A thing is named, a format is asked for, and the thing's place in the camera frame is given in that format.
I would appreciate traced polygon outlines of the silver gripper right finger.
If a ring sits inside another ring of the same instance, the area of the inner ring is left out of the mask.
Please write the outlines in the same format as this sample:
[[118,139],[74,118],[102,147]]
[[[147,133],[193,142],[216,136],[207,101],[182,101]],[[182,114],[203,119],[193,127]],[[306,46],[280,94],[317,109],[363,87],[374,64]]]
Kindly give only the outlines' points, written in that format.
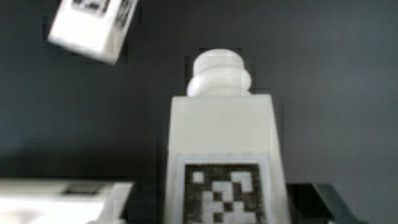
[[292,224],[370,224],[349,208],[337,188],[326,183],[290,183]]

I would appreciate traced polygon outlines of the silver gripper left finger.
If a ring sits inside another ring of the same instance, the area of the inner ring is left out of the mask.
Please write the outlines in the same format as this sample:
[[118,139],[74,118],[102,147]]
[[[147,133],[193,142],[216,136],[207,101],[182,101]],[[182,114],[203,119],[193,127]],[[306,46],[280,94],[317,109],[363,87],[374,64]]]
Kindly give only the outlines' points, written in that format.
[[0,224],[127,224],[132,182],[0,179]]

